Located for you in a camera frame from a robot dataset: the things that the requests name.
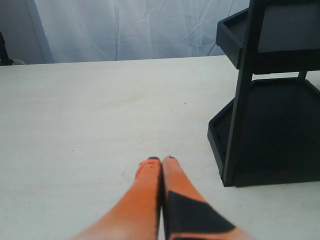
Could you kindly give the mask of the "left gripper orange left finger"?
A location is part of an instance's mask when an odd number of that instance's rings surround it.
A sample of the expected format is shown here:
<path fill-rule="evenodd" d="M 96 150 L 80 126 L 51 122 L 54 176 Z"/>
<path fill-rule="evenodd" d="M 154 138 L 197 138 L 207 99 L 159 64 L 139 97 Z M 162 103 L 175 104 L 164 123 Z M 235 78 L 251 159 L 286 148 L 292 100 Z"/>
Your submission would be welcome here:
<path fill-rule="evenodd" d="M 160 221 L 161 160 L 139 164 L 135 180 L 124 196 L 74 240 L 157 240 Z"/>

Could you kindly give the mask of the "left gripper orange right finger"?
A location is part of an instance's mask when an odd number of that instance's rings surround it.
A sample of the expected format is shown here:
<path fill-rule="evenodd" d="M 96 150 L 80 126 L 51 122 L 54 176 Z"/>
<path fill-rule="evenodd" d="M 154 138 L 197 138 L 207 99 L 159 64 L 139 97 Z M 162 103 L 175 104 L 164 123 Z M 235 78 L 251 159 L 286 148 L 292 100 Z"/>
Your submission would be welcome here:
<path fill-rule="evenodd" d="M 163 221 L 167 240 L 253 240 L 215 211 L 193 186 L 178 160 L 162 162 Z"/>

